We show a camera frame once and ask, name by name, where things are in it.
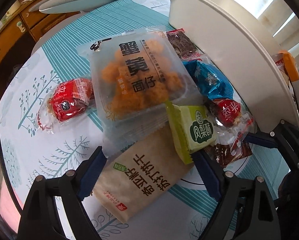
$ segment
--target brown paper package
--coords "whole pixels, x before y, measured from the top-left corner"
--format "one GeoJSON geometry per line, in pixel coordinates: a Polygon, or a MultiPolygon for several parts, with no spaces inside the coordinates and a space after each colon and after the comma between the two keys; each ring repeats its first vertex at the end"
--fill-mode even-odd
{"type": "Polygon", "coordinates": [[[125,223],[192,167],[178,157],[167,125],[135,143],[107,166],[97,180],[93,195],[125,223]]]}

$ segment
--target teal stripes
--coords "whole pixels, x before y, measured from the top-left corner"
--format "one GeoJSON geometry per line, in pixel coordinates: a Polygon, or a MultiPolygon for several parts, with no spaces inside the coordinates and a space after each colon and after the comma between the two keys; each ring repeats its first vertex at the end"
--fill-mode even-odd
{"type": "MultiPolygon", "coordinates": [[[[106,36],[149,26],[173,30],[168,17],[132,0],[118,0],[85,14],[51,37],[42,48],[61,81],[90,73],[88,60],[78,56],[78,45],[106,36]]],[[[89,117],[101,130],[96,112],[89,117]]]]}
{"type": "MultiPolygon", "coordinates": [[[[168,192],[209,219],[217,206],[215,199],[211,198],[206,190],[194,190],[175,184],[168,192]]],[[[235,230],[236,220],[237,212],[234,213],[229,229],[235,230]]]]}
{"type": "Polygon", "coordinates": [[[259,175],[264,177],[272,198],[276,199],[278,186],[288,170],[285,160],[277,149],[255,145],[251,159],[238,177],[246,179],[255,179],[259,175]]]}

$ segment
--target pink cloth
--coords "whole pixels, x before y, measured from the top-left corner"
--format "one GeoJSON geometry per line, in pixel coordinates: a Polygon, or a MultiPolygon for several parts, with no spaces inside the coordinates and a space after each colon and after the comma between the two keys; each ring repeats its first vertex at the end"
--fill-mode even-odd
{"type": "MultiPolygon", "coordinates": [[[[20,204],[20,206],[23,208],[24,205],[18,198],[16,192],[15,192],[16,198],[20,204]]],[[[13,200],[11,199],[11,196],[8,192],[5,180],[2,181],[2,190],[1,190],[1,198],[0,198],[0,215],[2,218],[6,221],[6,223],[10,226],[11,229],[13,229],[16,233],[18,231],[18,225],[20,220],[20,214],[18,213],[13,200]]]]}

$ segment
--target printed logo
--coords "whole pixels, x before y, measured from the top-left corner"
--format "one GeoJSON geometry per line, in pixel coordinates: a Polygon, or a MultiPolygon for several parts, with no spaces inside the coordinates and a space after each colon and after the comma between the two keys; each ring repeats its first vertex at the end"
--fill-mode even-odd
{"type": "Polygon", "coordinates": [[[196,111],[195,112],[195,118],[196,118],[196,121],[199,123],[199,124],[202,124],[204,119],[202,117],[202,113],[200,111],[196,111]]]}
{"type": "Polygon", "coordinates": [[[119,203],[115,207],[117,207],[120,211],[124,211],[127,209],[127,207],[123,203],[119,203]]]}
{"type": "Polygon", "coordinates": [[[68,101],[63,101],[60,104],[60,107],[62,108],[63,111],[68,111],[70,109],[70,103],[68,101]]]}
{"type": "Polygon", "coordinates": [[[121,165],[121,164],[119,164],[119,163],[114,163],[113,168],[114,168],[115,170],[118,170],[118,171],[127,171],[126,166],[121,165]]]}
{"type": "Polygon", "coordinates": [[[190,135],[195,142],[206,142],[213,135],[213,125],[208,120],[203,120],[201,124],[195,121],[190,127],[190,135]]]}

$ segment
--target blue snack wrapper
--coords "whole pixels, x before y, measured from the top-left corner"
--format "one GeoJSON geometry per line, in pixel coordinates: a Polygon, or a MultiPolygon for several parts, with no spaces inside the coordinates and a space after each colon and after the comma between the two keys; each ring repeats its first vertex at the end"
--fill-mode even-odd
{"type": "Polygon", "coordinates": [[[233,87],[218,68],[199,60],[183,62],[183,64],[202,95],[210,100],[233,99],[233,87]]]}

